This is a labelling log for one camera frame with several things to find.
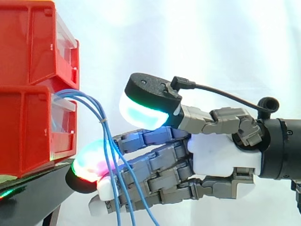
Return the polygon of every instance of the red storage bin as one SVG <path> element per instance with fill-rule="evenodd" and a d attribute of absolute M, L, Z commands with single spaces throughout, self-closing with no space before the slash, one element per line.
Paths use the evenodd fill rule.
<path fill-rule="evenodd" d="M 51 1 L 0 0 L 0 85 L 79 89 L 79 43 Z"/>
<path fill-rule="evenodd" d="M 0 86 L 0 175 L 18 178 L 76 153 L 76 104 L 45 86 Z"/>

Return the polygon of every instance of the white backdrop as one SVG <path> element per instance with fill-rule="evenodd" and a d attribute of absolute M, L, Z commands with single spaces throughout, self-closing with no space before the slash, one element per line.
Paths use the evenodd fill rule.
<path fill-rule="evenodd" d="M 80 88 L 97 98 L 114 135 L 135 129 L 118 110 L 119 97 L 134 72 L 166 79 L 182 76 L 257 103 L 274 96 L 275 117 L 301 118 L 301 4 L 298 0 L 56 0 L 80 41 Z M 202 110 L 240 107 L 207 93 L 182 93 L 184 104 Z M 78 150 L 99 139 L 102 129 L 79 107 Z M 299 225 L 288 181 L 256 179 L 242 200 L 205 197 L 151 210 L 162 226 Z M 95 194 L 73 194 L 61 208 L 59 226 L 116 225 L 116 214 L 92 218 Z M 137 225 L 151 226 L 145 211 Z M 130 217 L 122 215 L 123 225 Z"/>

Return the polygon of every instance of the blue cable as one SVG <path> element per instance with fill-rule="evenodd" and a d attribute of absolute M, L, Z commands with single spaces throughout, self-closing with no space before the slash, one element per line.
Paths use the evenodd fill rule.
<path fill-rule="evenodd" d="M 81 102 L 82 104 L 84 104 L 87 108 L 89 108 L 96 115 L 96 117 L 98 118 L 99 121 L 103 120 L 101 118 L 101 116 L 87 102 L 85 102 L 84 100 L 82 100 L 80 98 L 77 98 L 77 97 L 74 97 L 74 96 L 68 96 L 68 98 L 72 98 L 72 99 L 74 99 L 76 101 Z M 119 202 L 118 202 L 119 199 L 118 199 L 117 192 L 116 192 L 116 189 L 115 189 L 116 186 L 115 186 L 115 183 L 114 183 L 113 172 L 112 172 L 112 168 L 111 168 L 109 157 L 108 157 L 106 139 L 107 139 L 106 130 L 105 130 L 105 127 L 103 127 L 103 150 L 104 150 L 104 156 L 105 156 L 105 160 L 106 160 L 106 163 L 107 163 L 107 166 L 108 166 L 109 175 L 110 175 L 110 179 L 111 179 L 111 185 L 112 185 L 112 189 L 113 189 L 113 193 L 114 193 L 114 202 L 115 202 L 116 214 L 117 214 L 117 224 L 118 224 L 118 226 L 120 226 L 121 225 L 121 218 L 120 218 L 120 206 L 119 206 Z"/>
<path fill-rule="evenodd" d="M 70 93 L 67 90 L 65 90 L 65 92 L 66 92 L 65 95 L 64 95 L 65 92 L 63 92 L 63 91 L 64 90 L 62 90 L 61 93 L 57 93 L 57 95 L 60 96 L 60 97 L 74 97 L 74 96 L 69 96 L 70 94 L 73 94 L 74 90 L 72 92 L 70 92 Z M 89 99 L 94 104 L 94 106 L 98 109 L 99 113 L 102 115 L 102 118 L 106 119 L 105 112 L 104 112 L 102 106 L 100 105 L 100 103 L 98 101 L 96 103 L 96 100 L 94 98 L 89 97 L 89 96 L 87 96 L 87 95 L 85 95 L 83 93 L 75 92 L 75 94 L 77 94 L 77 95 L 80 94 L 80 96 L 84 96 L 87 99 Z M 102 124 L 102 125 L 103 125 L 103 132 L 104 132 L 104 134 L 108 133 L 108 131 L 110 131 L 110 129 L 109 129 L 109 125 L 108 125 L 107 121 L 105 121 L 104 124 Z M 111 137 L 111 133 L 110 133 L 110 137 L 108 138 L 108 140 L 109 140 L 109 144 L 110 144 L 110 148 L 111 148 L 113 162 L 114 162 L 115 168 L 117 170 L 118 178 L 120 180 L 121 187 L 124 190 L 124 193 L 125 193 L 125 196 L 126 196 L 126 199 L 127 199 L 127 203 L 128 203 L 128 206 L 129 206 L 132 224 L 133 224 L 133 226 L 135 226 L 136 222 L 135 222 L 135 216 L 134 216 L 133 206 L 132 206 L 130 196 L 128 194 L 126 185 L 125 185 L 124 180 L 123 180 L 123 178 L 122 178 L 122 176 L 120 174 L 120 170 L 119 170 L 119 167 L 118 167 L 118 164 L 117 164 L 117 161 L 116 161 L 115 153 L 114 153 L 114 150 L 113 150 L 114 146 L 112 145 L 112 144 L 115 144 L 115 143 L 113 142 L 113 139 Z M 104 152 L 105 152 L 105 154 L 107 154 L 107 150 L 106 150 L 106 138 L 104 138 Z"/>
<path fill-rule="evenodd" d="M 71 92 L 71 93 L 72 93 L 72 92 L 75 92 L 76 94 L 79 94 L 79 93 L 80 93 L 81 95 L 87 96 L 86 94 L 84 94 L 84 93 L 82 93 L 82 92 L 80 92 L 80 91 L 77 91 L 77 90 L 73 90 L 73 89 L 62 90 L 61 92 L 65 92 L 65 93 L 68 93 L 68 92 Z M 96 102 L 97 105 L 98 105 L 98 107 L 96 107 L 96 108 L 98 108 L 98 109 L 100 110 L 100 114 L 103 115 L 103 116 L 105 116 L 105 113 L 104 113 L 104 110 L 103 110 L 101 104 L 100 104 L 96 99 L 94 99 L 93 97 L 87 96 L 87 98 L 88 98 L 89 100 L 90 100 L 90 99 L 93 99 L 94 102 Z M 109 142 L 110 142 L 110 141 L 113 141 L 112 136 L 111 136 L 111 132 L 110 132 L 110 130 L 109 130 L 109 128 L 108 128 L 107 122 L 105 122 L 104 124 L 106 125 L 105 127 L 106 127 L 106 129 L 107 129 L 108 140 L 109 140 Z M 135 182 L 135 185 L 136 185 L 136 187 L 137 187 L 139 196 L 141 197 L 141 200 L 142 200 L 142 202 L 143 202 L 143 204 L 144 204 L 144 206 L 145 206 L 146 211 L 148 212 L 148 214 L 149 214 L 150 218 L 152 219 L 152 221 L 154 222 L 154 224 L 155 224 L 156 226 L 159 226 L 158 222 L 156 221 L 156 219 L 154 218 L 152 212 L 150 211 L 150 209 L 149 209 L 149 207 L 148 207 L 148 204 L 147 204 L 147 202 L 146 202 L 146 200 L 145 200 L 145 197 L 144 197 L 144 195 L 143 195 L 143 192 L 142 192 L 142 190 L 141 190 L 141 188 L 140 188 L 140 186 L 139 186 L 139 182 L 138 182 L 138 180 L 137 180 L 137 178 L 136 178 L 136 176 L 135 176 L 135 173 L 133 172 L 131 166 L 128 164 L 128 162 L 126 161 L 126 159 L 123 157 L 122 153 L 119 151 L 119 149 L 118 149 L 118 147 L 116 146 L 115 142 L 112 142 L 112 143 L 113 143 L 113 146 L 114 146 L 114 148 L 115 148 L 117 154 L 120 156 L 120 158 L 122 159 L 122 161 L 124 162 L 124 164 L 127 166 L 128 170 L 129 170 L 129 172 L 130 172 L 130 174 L 131 174 L 131 176 L 132 176 L 132 178 L 133 178 L 133 180 L 134 180 L 134 182 Z"/>

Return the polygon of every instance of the zip tie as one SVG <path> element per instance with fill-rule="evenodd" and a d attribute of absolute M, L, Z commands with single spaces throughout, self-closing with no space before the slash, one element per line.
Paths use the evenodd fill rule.
<path fill-rule="evenodd" d="M 107 121 L 107 120 L 108 120 L 108 119 L 105 118 L 105 119 L 101 120 L 100 123 L 103 124 L 103 123 L 104 123 L 105 121 Z"/>

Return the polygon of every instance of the cable connector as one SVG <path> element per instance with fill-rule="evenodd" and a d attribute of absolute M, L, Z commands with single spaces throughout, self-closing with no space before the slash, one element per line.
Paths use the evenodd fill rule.
<path fill-rule="evenodd" d="M 196 83 L 188 79 L 175 76 L 170 83 L 170 86 L 179 91 L 180 89 L 195 89 Z"/>

